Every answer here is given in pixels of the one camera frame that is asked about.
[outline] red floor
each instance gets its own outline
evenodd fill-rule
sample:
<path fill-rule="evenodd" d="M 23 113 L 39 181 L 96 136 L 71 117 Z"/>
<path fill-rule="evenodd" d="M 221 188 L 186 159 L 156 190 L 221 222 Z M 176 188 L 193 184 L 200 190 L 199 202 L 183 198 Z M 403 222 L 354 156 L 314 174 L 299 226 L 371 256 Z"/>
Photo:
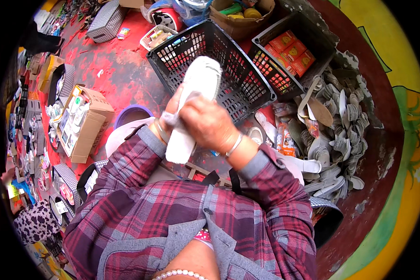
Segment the red floor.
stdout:
<path fill-rule="evenodd" d="M 140 104 L 159 117 L 170 98 L 159 81 L 156 73 L 146 59 L 147 50 L 140 45 L 140 39 L 153 26 L 141 15 L 130 11 L 121 27 L 130 29 L 123 41 L 112 39 L 104 43 L 95 43 L 86 38 L 86 31 L 79 31 L 81 22 L 70 22 L 63 30 L 62 37 L 66 39 L 61 58 L 65 63 L 76 66 L 75 83 L 85 84 L 86 87 L 101 92 L 115 109 L 115 118 L 119 112 L 130 104 Z M 251 45 L 251 38 L 241 44 L 247 53 Z M 103 70 L 100 77 L 97 73 Z M 30 87 L 36 90 L 36 81 Z M 39 98 L 46 105 L 47 94 L 39 92 Z M 48 116 L 43 113 L 44 127 L 48 126 Z M 246 130 L 252 126 L 254 119 L 250 118 L 241 127 Z M 65 154 L 57 155 L 50 147 L 52 164 L 64 162 L 72 168 L 79 177 L 93 162 L 106 159 L 104 145 L 113 131 L 113 123 L 102 137 L 99 148 L 91 154 L 86 164 L 71 163 Z M 194 163 L 208 171 L 216 170 L 221 177 L 229 178 L 230 166 L 223 157 L 215 157 L 208 150 L 197 149 L 190 158 Z M 187 176 L 189 170 L 184 166 L 166 163 L 179 176 Z"/>

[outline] purple bucket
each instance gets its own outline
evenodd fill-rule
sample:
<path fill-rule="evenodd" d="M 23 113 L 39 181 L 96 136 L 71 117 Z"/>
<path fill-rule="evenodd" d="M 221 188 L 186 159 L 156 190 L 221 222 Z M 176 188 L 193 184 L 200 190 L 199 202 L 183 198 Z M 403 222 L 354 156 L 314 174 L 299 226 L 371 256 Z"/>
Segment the purple bucket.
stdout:
<path fill-rule="evenodd" d="M 154 116 L 151 111 L 145 106 L 141 105 L 129 105 L 118 114 L 117 119 L 114 123 L 114 129 L 120 126 L 128 124 L 135 120 L 142 120 Z"/>

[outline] shirt button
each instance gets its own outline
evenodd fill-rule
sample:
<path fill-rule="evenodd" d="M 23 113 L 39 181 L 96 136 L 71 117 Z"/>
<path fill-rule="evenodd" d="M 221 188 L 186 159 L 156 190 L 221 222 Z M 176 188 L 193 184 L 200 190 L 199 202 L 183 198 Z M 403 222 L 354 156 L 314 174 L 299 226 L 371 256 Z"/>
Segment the shirt button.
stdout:
<path fill-rule="evenodd" d="M 209 215 L 213 215 L 213 211 L 208 209 L 208 208 L 204 208 L 204 212 L 209 214 Z"/>

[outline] orange package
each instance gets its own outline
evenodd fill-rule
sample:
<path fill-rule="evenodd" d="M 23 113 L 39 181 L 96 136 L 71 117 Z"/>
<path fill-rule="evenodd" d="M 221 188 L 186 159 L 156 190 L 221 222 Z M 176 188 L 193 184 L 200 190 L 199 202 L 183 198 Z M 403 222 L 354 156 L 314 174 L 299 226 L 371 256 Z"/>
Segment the orange package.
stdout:
<path fill-rule="evenodd" d="M 296 40 L 281 55 L 289 61 L 295 61 L 306 51 L 305 45 L 300 40 Z"/>
<path fill-rule="evenodd" d="M 275 57 L 279 61 L 279 63 L 291 73 L 291 75 L 297 75 L 296 71 L 291 67 L 291 63 L 289 63 L 289 61 L 286 58 L 281 56 L 273 47 L 271 47 L 271 45 L 267 44 L 265 46 L 265 49 L 268 51 L 268 53 Z"/>
<path fill-rule="evenodd" d="M 297 157 L 296 149 L 297 145 L 294 143 L 289 131 L 287 129 L 287 124 L 280 123 L 277 127 L 277 143 L 276 150 L 283 155 L 290 155 Z"/>
<path fill-rule="evenodd" d="M 284 52 L 297 38 L 291 30 L 286 31 L 279 37 L 271 40 L 269 44 L 278 52 Z"/>
<path fill-rule="evenodd" d="M 301 77 L 315 60 L 316 59 L 314 58 L 313 54 L 309 50 L 306 50 L 301 56 L 299 56 L 295 61 L 291 63 L 291 66 Z"/>

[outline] shirt cuff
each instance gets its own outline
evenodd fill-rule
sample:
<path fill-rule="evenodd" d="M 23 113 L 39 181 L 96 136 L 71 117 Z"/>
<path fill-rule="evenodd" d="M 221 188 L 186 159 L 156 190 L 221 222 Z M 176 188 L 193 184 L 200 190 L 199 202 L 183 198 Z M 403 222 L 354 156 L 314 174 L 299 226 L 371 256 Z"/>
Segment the shirt cuff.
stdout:
<path fill-rule="evenodd" d="M 263 170 L 268 162 L 270 162 L 270 158 L 262 150 L 258 150 L 257 154 L 247 163 L 247 165 L 238 171 L 238 174 L 246 181 L 251 180 Z"/>
<path fill-rule="evenodd" d="M 157 136 L 148 128 L 148 126 L 143 126 L 137 131 L 138 137 L 150 148 L 156 155 L 161 159 L 165 157 L 165 152 L 167 151 L 167 146 L 160 141 Z"/>

